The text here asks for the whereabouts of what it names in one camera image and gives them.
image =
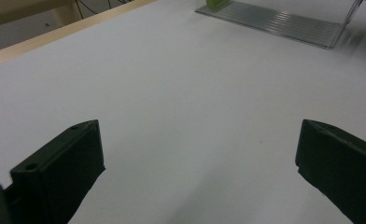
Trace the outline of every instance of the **wooden table edge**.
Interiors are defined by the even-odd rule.
[[[66,25],[62,28],[56,29],[46,34],[28,39],[11,47],[0,49],[0,63],[8,61],[33,49],[37,49],[39,47],[47,45],[50,42],[71,35],[87,27],[93,26],[94,24],[100,23],[102,21],[107,21],[113,17],[129,12],[136,8],[145,6],[155,1],[156,0],[135,0],[133,2],[124,4],[120,7],[115,7],[103,13],[89,17],[85,20],[77,21],[75,23]]]

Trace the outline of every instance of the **screw hole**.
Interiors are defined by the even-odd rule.
[[[37,167],[37,164],[33,163],[26,166],[26,170],[34,170]]]

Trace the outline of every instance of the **cable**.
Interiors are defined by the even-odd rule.
[[[86,7],[90,12],[92,12],[93,14],[98,14],[97,12],[95,12],[95,11],[93,11],[92,9],[90,9],[89,7],[87,7],[87,5],[85,5],[81,0],[79,0],[80,1],[80,3],[84,6],[84,7]]]
[[[80,6],[78,5],[78,1],[76,0],[76,5],[78,7],[78,11],[80,12],[80,16],[81,16],[81,19],[84,20],[84,17],[83,17],[83,14],[81,13],[81,8]]]

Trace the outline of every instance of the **white tabletop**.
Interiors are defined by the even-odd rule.
[[[351,223],[294,164],[301,122],[366,141],[366,3],[334,50],[159,0],[0,64],[0,183],[99,119],[106,171],[70,223]]]

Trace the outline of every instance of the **green object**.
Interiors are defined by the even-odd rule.
[[[209,8],[217,9],[218,7],[223,6],[224,4],[228,3],[230,0],[206,0],[206,5]]]

